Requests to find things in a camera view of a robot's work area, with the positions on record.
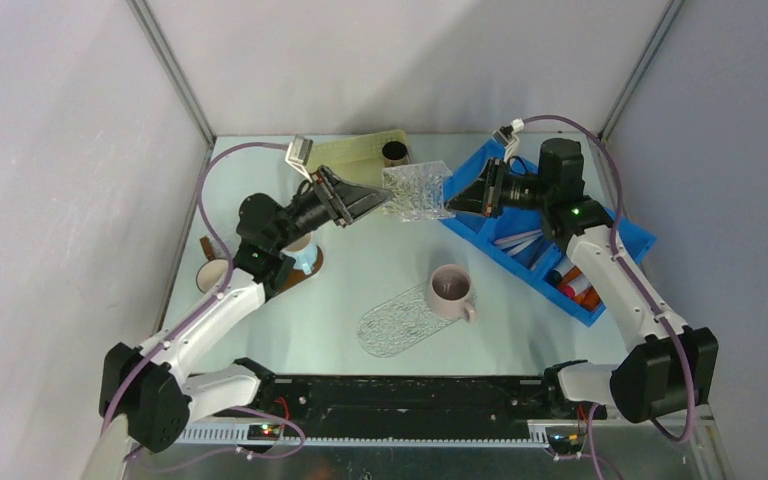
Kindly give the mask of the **white ribbed mug black rim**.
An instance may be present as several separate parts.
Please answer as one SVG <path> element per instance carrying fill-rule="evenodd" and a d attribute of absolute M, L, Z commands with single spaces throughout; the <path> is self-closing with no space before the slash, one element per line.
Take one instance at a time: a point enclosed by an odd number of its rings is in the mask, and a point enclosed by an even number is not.
<path fill-rule="evenodd" d="M 198 270 L 195 283 L 201 293 L 211 290 L 222 292 L 229 281 L 231 264 L 227 259 L 216 258 L 204 263 Z"/>

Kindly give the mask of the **brown mug black inside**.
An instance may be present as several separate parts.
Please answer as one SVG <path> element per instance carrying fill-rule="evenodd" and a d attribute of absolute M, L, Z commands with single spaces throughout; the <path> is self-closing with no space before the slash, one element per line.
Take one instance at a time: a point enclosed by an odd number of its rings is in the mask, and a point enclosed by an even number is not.
<path fill-rule="evenodd" d="M 381 155 L 386 168 L 403 166 L 410 163 L 409 150 L 405 143 L 397 140 L 385 143 Z"/>

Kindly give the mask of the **pink mug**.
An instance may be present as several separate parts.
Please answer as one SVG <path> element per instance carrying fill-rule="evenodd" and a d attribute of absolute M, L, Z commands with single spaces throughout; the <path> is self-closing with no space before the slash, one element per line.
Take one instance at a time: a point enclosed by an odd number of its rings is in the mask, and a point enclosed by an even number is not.
<path fill-rule="evenodd" d="M 472 322 L 477 317 L 474 285 L 468 271 L 460 265 L 437 268 L 429 278 L 424 300 L 432 313 L 446 319 Z"/>

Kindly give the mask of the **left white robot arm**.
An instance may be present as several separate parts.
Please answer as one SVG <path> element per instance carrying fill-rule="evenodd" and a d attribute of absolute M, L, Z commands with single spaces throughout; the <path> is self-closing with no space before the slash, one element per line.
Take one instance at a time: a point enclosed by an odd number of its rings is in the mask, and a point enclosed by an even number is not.
<path fill-rule="evenodd" d="M 279 295 L 294 269 L 287 247 L 328 222 L 347 227 L 386 204 L 391 191 L 341 179 L 329 167 L 311 175 L 309 188 L 286 206 L 264 193 L 239 207 L 241 243 L 211 286 L 174 328 L 136 347 L 119 343 L 105 356 L 100 412 L 124 416 L 128 435 L 159 453 L 185 428 L 220 411 L 241 406 L 264 416 L 276 403 L 275 388 L 239 362 L 218 372 L 194 375 L 194 365 L 237 323 Z"/>

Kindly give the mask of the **light blue mug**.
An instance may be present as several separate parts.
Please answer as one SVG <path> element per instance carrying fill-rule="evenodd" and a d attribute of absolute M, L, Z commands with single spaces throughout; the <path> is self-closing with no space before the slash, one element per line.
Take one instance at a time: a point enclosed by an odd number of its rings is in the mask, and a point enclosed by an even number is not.
<path fill-rule="evenodd" d="M 293 269 L 304 275 L 311 275 L 319 258 L 319 249 L 314 235 L 307 233 L 282 249 L 282 253 L 293 260 Z"/>

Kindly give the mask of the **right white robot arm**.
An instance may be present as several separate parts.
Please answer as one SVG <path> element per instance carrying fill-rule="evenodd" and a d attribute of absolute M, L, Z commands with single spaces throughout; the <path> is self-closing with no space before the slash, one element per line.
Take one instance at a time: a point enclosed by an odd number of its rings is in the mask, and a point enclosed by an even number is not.
<path fill-rule="evenodd" d="M 586 195 L 579 142 L 550 138 L 537 165 L 508 163 L 487 142 L 444 183 L 445 206 L 483 226 L 517 217 L 541 228 L 554 257 L 577 267 L 613 317 L 627 355 L 617 366 L 570 361 L 548 369 L 545 411 L 566 418 L 581 403 L 616 408 L 631 423 L 684 411 L 692 424 L 708 401 L 719 344 L 707 327 L 694 329 L 643 276 L 619 236 L 618 214 Z"/>

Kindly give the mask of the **clear textured plastic box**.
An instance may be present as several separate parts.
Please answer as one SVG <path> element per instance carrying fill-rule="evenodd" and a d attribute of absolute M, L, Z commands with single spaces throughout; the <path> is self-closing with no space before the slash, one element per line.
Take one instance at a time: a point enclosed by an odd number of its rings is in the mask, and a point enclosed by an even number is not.
<path fill-rule="evenodd" d="M 451 175 L 442 161 L 385 168 L 382 187 L 393 197 L 383 205 L 383 213 L 401 222 L 453 218 L 444 200 L 444 183 Z"/>

